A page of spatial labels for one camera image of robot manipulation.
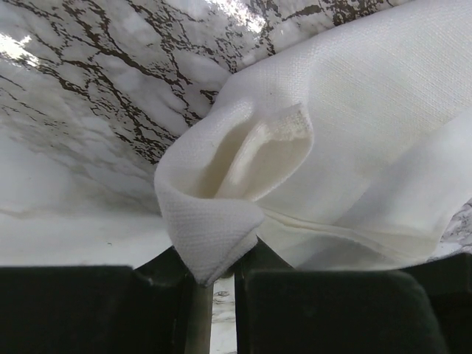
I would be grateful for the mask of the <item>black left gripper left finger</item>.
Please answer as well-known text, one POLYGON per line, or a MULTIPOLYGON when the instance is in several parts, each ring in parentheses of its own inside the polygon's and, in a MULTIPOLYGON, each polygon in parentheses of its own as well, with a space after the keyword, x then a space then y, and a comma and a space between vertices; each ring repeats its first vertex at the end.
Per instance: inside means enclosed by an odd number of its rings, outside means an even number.
POLYGON ((212 290, 174 248, 127 265, 1 269, 3 353, 208 353, 212 290))

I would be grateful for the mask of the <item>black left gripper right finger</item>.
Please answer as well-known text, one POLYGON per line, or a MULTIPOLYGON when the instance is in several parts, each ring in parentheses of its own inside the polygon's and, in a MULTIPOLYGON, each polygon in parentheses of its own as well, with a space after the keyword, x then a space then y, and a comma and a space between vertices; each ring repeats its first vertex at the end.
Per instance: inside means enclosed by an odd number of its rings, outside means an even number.
POLYGON ((297 271, 263 241, 235 267, 239 353, 471 351, 471 256, 398 271, 297 271))

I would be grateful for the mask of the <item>white cloth napkin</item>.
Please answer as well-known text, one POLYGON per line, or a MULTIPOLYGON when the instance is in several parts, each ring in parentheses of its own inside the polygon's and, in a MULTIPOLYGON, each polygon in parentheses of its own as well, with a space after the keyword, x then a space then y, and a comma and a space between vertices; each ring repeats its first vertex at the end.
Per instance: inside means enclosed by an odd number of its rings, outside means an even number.
POLYGON ((202 285, 259 239, 306 269, 427 260, 471 199, 471 3, 411 1, 232 75, 154 185, 202 285))

